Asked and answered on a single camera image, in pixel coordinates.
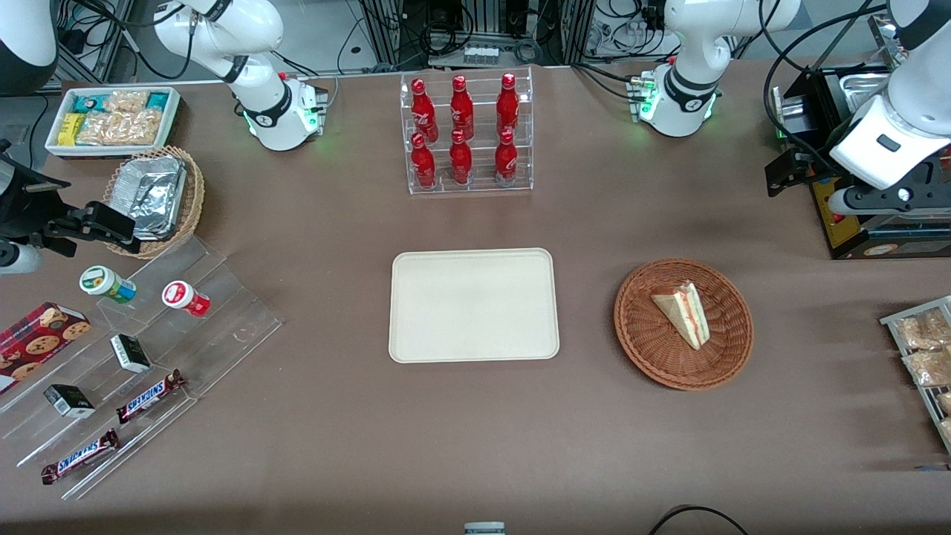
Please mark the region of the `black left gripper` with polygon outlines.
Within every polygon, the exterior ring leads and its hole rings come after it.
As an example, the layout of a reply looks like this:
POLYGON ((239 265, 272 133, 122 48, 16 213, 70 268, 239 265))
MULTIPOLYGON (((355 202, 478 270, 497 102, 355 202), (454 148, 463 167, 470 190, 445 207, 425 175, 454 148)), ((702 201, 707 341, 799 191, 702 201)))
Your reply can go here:
MULTIPOLYGON (((841 177, 805 150, 792 146, 765 166, 765 190, 775 198, 789 187, 835 181, 841 177)), ((918 163, 895 185, 876 189, 858 179, 837 189, 828 200, 839 215, 948 216, 949 155, 942 149, 918 163)))

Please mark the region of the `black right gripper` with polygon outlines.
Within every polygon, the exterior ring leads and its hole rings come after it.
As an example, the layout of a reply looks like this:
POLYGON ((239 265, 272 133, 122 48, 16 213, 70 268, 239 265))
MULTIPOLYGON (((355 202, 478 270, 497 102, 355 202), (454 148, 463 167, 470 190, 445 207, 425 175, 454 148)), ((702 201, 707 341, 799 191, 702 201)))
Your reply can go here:
POLYGON ((37 172, 2 173, 1 267, 3 275, 37 271, 41 248, 72 257, 76 245, 68 240, 86 233, 126 253, 138 254, 135 221, 102 202, 82 209, 65 203, 60 190, 71 184, 37 172))

